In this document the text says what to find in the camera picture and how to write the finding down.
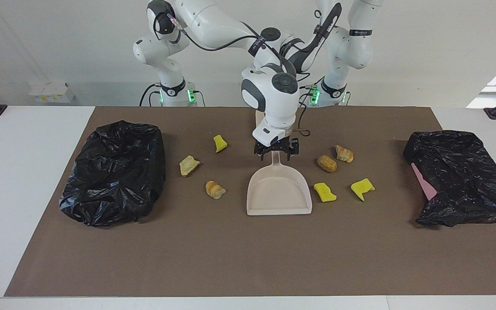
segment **garbage bag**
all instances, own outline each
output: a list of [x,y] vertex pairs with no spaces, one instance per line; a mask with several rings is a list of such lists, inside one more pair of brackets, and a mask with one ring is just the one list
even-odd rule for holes
[[91,133],[77,155],[60,210],[87,226],[137,222],[152,211],[165,179],[157,126],[108,124]]
[[437,194],[416,222],[453,227],[496,223],[496,164],[471,132],[415,132],[403,156],[414,163]]

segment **white dustpan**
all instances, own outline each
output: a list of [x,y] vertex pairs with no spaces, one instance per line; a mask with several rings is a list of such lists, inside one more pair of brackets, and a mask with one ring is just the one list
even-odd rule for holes
[[279,151],[271,151],[271,165],[256,171],[248,184],[248,215],[310,214],[311,195],[305,178],[281,164]]

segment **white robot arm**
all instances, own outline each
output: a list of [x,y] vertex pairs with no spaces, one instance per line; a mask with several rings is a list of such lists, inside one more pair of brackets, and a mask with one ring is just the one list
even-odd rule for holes
[[[170,88],[180,86],[183,75],[179,77],[181,69],[167,57],[184,49],[189,43],[187,39],[208,51],[225,47],[245,49],[254,57],[254,62],[242,71],[242,98],[265,114],[252,132],[257,140],[254,152],[263,155],[281,149],[288,155],[295,154],[297,139],[291,143],[290,135],[299,100],[296,74],[309,69],[329,34],[337,32],[335,24],[342,12],[336,1],[317,0],[317,4],[321,12],[328,14],[321,14],[313,39],[305,45],[301,39],[276,28],[266,28],[258,34],[250,26],[228,16],[213,0],[152,0],[147,14],[155,40],[138,41],[134,45],[135,54],[143,63],[157,68],[161,80],[166,80],[162,81],[163,85],[167,83]],[[185,28],[189,28],[196,41]]]
[[[337,105],[346,89],[350,67],[363,69],[372,59],[371,35],[378,11],[384,0],[354,0],[348,22],[350,30],[335,28],[325,42],[329,72],[317,85],[320,93],[315,106]],[[321,3],[327,10],[330,3]]]

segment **food scrap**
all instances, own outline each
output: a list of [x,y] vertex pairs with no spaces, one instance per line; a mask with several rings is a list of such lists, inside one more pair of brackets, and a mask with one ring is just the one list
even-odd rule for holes
[[322,155],[319,158],[317,158],[317,165],[319,165],[319,167],[322,167],[324,171],[327,171],[329,173],[336,171],[336,168],[338,167],[336,161],[334,161],[332,158],[328,157],[327,155]]
[[336,153],[336,159],[345,161],[346,163],[351,163],[353,161],[353,152],[348,149],[344,149],[343,147],[337,145]]
[[181,175],[186,177],[191,171],[195,170],[195,168],[199,165],[200,161],[197,161],[191,155],[185,157],[180,163],[179,168],[181,168]]
[[219,184],[214,181],[206,182],[206,194],[208,194],[211,198],[219,199],[223,194],[227,191]]

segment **brown table mat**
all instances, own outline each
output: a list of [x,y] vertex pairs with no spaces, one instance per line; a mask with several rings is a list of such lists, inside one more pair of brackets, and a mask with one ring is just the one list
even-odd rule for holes
[[[164,192],[140,223],[86,227],[58,199],[88,135],[119,120],[160,126]],[[254,110],[96,108],[5,296],[496,295],[495,224],[414,222],[423,194],[402,151],[412,132],[441,129],[429,108],[312,108],[302,126],[312,134],[288,165],[337,201],[311,188],[312,214],[249,217],[248,182],[270,164],[253,154]],[[214,154],[217,134],[229,147]],[[337,143],[355,160],[328,174],[315,159]],[[181,178],[187,155],[202,165]],[[376,187],[366,202],[350,190],[363,178]],[[213,200],[207,180],[228,192]]]

